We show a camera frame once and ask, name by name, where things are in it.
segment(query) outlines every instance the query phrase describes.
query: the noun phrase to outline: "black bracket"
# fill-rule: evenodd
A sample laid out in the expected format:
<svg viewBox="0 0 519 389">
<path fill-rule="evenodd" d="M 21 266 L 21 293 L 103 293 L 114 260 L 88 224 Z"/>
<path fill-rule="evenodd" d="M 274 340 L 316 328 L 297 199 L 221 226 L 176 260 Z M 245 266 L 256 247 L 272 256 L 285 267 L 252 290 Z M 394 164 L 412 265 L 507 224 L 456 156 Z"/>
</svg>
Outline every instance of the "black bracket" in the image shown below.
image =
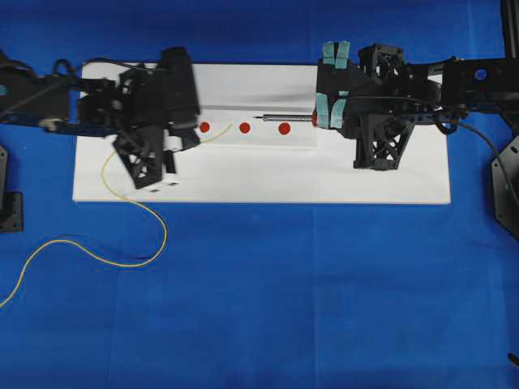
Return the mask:
<svg viewBox="0 0 519 389">
<path fill-rule="evenodd" d="M 7 161 L 7 151 L 0 146 L 0 233 L 17 233 L 24 231 L 23 196 L 4 192 Z"/>
<path fill-rule="evenodd" d="M 512 185 L 519 189 L 519 136 L 509 143 L 500 153 L 504 168 L 512 180 Z M 519 218 L 517 205 L 508 189 L 503 171 L 497 159 L 492 161 L 492 181 L 494 182 L 495 218 L 515 238 L 519 239 Z"/>
</svg>

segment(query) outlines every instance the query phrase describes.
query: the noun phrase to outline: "blue background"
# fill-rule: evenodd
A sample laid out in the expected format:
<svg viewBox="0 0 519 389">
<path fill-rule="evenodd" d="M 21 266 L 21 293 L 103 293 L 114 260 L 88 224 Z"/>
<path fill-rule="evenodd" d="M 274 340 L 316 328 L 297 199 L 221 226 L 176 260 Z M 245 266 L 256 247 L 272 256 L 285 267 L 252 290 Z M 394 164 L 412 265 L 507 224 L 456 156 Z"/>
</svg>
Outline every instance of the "blue background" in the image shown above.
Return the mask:
<svg viewBox="0 0 519 389">
<path fill-rule="evenodd" d="M 49 73 L 57 58 L 315 63 L 379 41 L 412 62 L 504 56 L 499 3 L 3 0 L 0 47 Z M 498 118 L 472 115 L 501 147 Z M 25 231 L 0 236 L 0 296 L 28 254 L 73 233 L 112 259 L 151 254 L 156 221 L 71 201 L 75 139 L 0 128 Z M 448 138 L 452 204 L 154 206 L 164 253 L 117 271 L 69 246 L 31 265 L 0 310 L 5 388 L 511 388 L 519 352 L 517 241 L 492 218 L 491 152 Z"/>
</svg>

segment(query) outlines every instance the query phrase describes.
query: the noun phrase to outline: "white platform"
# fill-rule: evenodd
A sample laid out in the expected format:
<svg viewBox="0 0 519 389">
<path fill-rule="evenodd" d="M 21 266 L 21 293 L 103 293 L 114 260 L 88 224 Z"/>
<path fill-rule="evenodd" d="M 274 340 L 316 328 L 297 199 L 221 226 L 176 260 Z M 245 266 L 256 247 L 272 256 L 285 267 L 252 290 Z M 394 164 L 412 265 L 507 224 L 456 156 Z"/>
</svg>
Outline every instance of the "white platform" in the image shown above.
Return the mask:
<svg viewBox="0 0 519 389">
<path fill-rule="evenodd" d="M 446 138 L 434 126 L 417 126 L 397 171 L 353 169 L 355 142 L 336 131 L 252 119 L 263 113 L 309 114 L 315 104 L 316 66 L 194 65 L 202 139 L 233 128 L 214 143 L 175 153 L 176 186 L 135 190 L 118 159 L 107 179 L 121 194 L 157 202 L 204 203 L 450 203 Z M 83 77 L 118 79 L 120 66 L 92 64 Z M 251 124 L 244 135 L 241 122 Z M 100 180 L 112 139 L 78 138 L 75 201 L 118 201 Z"/>
</svg>

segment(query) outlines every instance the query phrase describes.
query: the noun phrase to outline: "black mount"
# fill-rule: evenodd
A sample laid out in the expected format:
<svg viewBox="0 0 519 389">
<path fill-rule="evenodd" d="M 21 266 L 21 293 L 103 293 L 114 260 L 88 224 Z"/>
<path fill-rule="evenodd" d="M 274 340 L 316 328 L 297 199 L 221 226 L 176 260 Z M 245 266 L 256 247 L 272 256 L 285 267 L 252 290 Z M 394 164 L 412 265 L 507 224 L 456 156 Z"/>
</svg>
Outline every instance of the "black mount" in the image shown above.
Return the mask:
<svg viewBox="0 0 519 389">
<path fill-rule="evenodd" d="M 24 231 L 23 196 L 5 192 L 8 153 L 0 146 L 0 233 Z"/>
</svg>

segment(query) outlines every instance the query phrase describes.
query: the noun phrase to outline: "red circle marker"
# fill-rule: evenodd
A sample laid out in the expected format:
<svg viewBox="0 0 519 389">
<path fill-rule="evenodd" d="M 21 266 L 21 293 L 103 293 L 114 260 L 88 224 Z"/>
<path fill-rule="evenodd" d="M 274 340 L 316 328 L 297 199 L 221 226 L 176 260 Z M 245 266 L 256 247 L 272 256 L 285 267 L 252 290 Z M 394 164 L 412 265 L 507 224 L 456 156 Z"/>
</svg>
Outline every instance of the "red circle marker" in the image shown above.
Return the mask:
<svg viewBox="0 0 519 389">
<path fill-rule="evenodd" d="M 242 124 L 240 124 L 240 131 L 243 134 L 246 134 L 250 130 L 251 130 L 251 125 L 249 123 L 242 123 Z"/>
<path fill-rule="evenodd" d="M 202 132 L 208 132 L 211 126 L 207 122 L 201 122 L 199 125 L 200 131 Z"/>
<path fill-rule="evenodd" d="M 311 114 L 311 124 L 313 127 L 317 127 L 317 111 L 314 109 L 314 112 Z"/>
<path fill-rule="evenodd" d="M 282 123 L 279 125 L 279 127 L 277 127 L 277 129 L 281 135 L 287 135 L 290 132 L 290 124 Z"/>
</svg>

